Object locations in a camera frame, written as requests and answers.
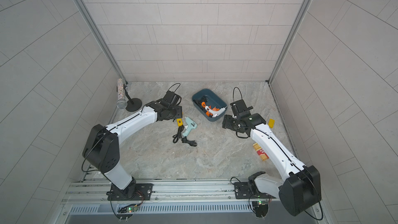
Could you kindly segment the white hot glue gun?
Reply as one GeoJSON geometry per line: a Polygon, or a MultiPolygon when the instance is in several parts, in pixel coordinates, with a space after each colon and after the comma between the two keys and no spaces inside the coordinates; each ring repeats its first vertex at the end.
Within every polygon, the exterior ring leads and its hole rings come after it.
{"type": "Polygon", "coordinates": [[[210,108],[209,106],[205,105],[204,108],[206,110],[206,115],[208,117],[211,117],[211,118],[216,118],[216,117],[220,116],[222,113],[224,113],[226,111],[225,107],[223,107],[223,108],[216,108],[216,107],[210,108]]]}

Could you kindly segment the mint green hot glue gun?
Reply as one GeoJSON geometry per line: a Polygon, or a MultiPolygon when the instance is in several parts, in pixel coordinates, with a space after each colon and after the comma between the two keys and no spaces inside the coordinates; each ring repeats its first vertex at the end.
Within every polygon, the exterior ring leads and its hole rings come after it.
{"type": "Polygon", "coordinates": [[[189,144],[190,146],[192,146],[192,147],[197,147],[197,143],[196,143],[196,141],[190,141],[190,140],[188,140],[188,135],[190,134],[190,132],[192,131],[192,130],[194,130],[194,129],[196,129],[197,127],[198,127],[198,125],[197,125],[197,123],[196,122],[194,122],[191,118],[189,118],[189,117],[185,117],[185,121],[186,121],[186,126],[185,126],[185,132],[183,132],[181,135],[182,135],[182,139],[181,139],[181,141],[182,141],[182,143],[185,143],[185,144],[189,144]]]}

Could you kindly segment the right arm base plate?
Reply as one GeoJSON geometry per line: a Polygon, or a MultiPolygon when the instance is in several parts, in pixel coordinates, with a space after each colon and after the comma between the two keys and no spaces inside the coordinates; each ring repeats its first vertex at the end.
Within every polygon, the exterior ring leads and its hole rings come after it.
{"type": "Polygon", "coordinates": [[[248,182],[236,181],[233,183],[233,186],[234,186],[235,198],[238,200],[242,200],[242,199],[248,200],[249,198],[251,198],[251,199],[274,199],[275,198],[269,194],[253,192],[251,190],[250,186],[248,185],[248,182]]]}

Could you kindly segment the yellow hot glue gun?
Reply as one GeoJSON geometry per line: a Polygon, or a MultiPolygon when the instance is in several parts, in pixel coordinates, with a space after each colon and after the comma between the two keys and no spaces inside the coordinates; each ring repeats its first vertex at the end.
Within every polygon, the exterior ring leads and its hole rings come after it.
{"type": "Polygon", "coordinates": [[[182,133],[184,131],[184,126],[181,118],[176,119],[178,130],[175,135],[173,135],[173,143],[177,143],[180,139],[182,139],[182,133]]]}

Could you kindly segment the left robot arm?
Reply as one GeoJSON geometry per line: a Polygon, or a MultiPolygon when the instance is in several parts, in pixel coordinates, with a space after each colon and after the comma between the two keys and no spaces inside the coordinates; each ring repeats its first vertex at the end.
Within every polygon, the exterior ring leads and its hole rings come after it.
{"type": "Polygon", "coordinates": [[[182,117],[181,96],[167,91],[165,96],[116,123],[95,125],[88,136],[83,157],[120,190],[135,187],[136,181],[120,162],[120,145],[142,128],[157,121],[182,117]]]}

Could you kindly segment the teal plastic storage box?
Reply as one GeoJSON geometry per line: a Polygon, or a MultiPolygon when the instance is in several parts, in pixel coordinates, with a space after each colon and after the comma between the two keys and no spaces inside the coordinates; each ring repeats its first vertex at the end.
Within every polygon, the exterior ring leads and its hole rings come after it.
{"type": "Polygon", "coordinates": [[[211,108],[223,108],[225,107],[228,109],[226,102],[224,102],[219,96],[217,96],[213,91],[210,89],[202,89],[195,93],[192,96],[192,101],[194,103],[194,106],[205,116],[205,118],[210,121],[210,122],[215,122],[219,120],[225,113],[222,113],[220,116],[216,118],[211,118],[206,115],[205,110],[201,107],[200,101],[206,102],[207,106],[211,106],[211,108]]]}

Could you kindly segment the orange hot glue gun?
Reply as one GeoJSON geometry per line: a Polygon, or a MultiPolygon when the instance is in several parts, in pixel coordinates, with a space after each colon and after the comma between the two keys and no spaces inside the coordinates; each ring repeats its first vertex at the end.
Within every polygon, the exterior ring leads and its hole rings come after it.
{"type": "Polygon", "coordinates": [[[205,110],[208,117],[216,118],[224,111],[223,108],[211,108],[211,106],[207,106],[204,101],[200,101],[200,105],[205,110]]]}

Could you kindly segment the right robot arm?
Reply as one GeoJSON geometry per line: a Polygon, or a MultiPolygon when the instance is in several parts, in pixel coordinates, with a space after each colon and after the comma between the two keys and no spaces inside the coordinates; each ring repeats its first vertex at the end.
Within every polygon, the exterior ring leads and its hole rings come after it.
{"type": "Polygon", "coordinates": [[[292,216],[306,211],[319,203],[321,196],[321,177],[314,167],[307,167],[293,155],[274,135],[269,125],[259,114],[252,114],[244,100],[231,103],[232,115],[225,115],[224,129],[236,134],[245,133],[265,151],[275,165],[281,178],[257,172],[248,178],[249,192],[254,197],[263,194],[278,198],[292,216]]]}

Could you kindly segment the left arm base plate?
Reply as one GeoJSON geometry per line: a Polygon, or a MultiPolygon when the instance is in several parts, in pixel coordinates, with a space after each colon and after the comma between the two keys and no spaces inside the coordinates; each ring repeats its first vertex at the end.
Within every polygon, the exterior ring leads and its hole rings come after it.
{"type": "Polygon", "coordinates": [[[127,186],[124,190],[114,184],[106,193],[108,201],[147,201],[150,200],[153,184],[134,184],[127,186]]]}

